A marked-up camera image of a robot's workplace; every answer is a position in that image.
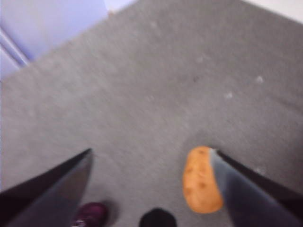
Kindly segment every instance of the floor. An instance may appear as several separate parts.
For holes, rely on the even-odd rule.
[[[83,202],[114,201],[115,226],[161,207],[231,227],[182,195],[187,153],[208,145],[303,193],[302,37],[243,1],[137,2],[1,82],[3,189],[90,147]]]

